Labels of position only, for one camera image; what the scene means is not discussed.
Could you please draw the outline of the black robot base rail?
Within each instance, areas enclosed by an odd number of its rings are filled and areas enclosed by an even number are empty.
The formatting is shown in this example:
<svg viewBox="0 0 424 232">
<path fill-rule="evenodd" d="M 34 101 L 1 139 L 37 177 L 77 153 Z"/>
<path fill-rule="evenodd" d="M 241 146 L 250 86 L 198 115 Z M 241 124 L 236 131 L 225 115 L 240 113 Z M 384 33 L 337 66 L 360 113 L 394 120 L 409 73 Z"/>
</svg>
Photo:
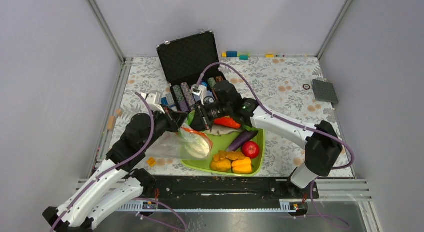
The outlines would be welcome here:
<svg viewBox="0 0 424 232">
<path fill-rule="evenodd" d="M 320 197 L 317 185 L 297 189 L 287 178 L 157 175 L 139 197 L 173 209 L 279 209 L 282 202 Z"/>
</svg>

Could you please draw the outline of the clear zip top bag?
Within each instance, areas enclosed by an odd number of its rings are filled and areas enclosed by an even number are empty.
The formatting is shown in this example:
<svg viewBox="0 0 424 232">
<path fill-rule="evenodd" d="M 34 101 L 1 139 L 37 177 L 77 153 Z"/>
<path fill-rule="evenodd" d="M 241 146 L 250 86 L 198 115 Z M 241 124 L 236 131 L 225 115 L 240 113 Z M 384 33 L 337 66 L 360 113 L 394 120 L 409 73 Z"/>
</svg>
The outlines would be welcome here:
<svg viewBox="0 0 424 232">
<path fill-rule="evenodd" d="M 196 131 L 192 129 L 187 123 L 184 123 L 178 132 L 165 132 L 158 140 L 156 140 L 156 142 L 153 143 L 153 145 L 147 149 L 146 154 L 159 158 L 188 159 L 187 153 L 184 149 L 185 142 L 187 142 L 192 137 L 200 136 L 208 138 L 208 136 L 203 132 Z"/>
</svg>

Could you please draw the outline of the green toy cabbage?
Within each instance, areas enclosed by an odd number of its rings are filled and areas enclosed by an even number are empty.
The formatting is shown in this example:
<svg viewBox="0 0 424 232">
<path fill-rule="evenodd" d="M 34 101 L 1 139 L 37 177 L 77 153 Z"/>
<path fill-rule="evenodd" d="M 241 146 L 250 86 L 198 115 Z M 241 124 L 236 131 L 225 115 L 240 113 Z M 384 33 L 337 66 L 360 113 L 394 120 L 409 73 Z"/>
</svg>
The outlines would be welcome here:
<svg viewBox="0 0 424 232">
<path fill-rule="evenodd" d="M 207 137 L 192 137 L 184 143 L 188 159 L 206 159 L 211 153 L 212 144 Z"/>
</svg>

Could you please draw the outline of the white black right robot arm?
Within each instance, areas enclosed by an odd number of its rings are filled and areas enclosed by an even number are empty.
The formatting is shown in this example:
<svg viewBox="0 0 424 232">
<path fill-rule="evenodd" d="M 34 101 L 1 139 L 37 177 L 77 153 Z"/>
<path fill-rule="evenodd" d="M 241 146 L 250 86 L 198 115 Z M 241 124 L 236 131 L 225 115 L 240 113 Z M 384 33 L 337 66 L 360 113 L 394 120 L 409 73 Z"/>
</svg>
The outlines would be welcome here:
<svg viewBox="0 0 424 232">
<path fill-rule="evenodd" d="M 319 176 L 328 176 L 343 150 L 333 126 L 326 121 L 305 123 L 272 111 L 258 99 L 244 98 L 228 80 L 215 84 L 217 100 L 196 102 L 191 127 L 197 131 L 211 128 L 218 118 L 229 116 L 241 125 L 263 129 L 286 138 L 305 150 L 305 161 L 289 176 L 287 191 L 299 198 Z"/>
</svg>

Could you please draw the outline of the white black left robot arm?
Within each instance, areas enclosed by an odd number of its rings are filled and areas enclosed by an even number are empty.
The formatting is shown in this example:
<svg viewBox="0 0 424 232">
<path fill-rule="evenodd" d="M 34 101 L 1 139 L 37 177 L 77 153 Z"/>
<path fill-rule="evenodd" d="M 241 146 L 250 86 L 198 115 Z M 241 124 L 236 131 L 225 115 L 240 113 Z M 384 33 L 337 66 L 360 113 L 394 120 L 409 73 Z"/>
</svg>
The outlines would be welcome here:
<svg viewBox="0 0 424 232">
<path fill-rule="evenodd" d="M 187 116 L 169 108 L 134 115 L 88 181 L 62 205 L 43 212 L 51 231 L 93 231 L 133 198 L 153 195 L 155 178 L 135 166 L 149 147 L 166 132 L 176 132 Z"/>
</svg>

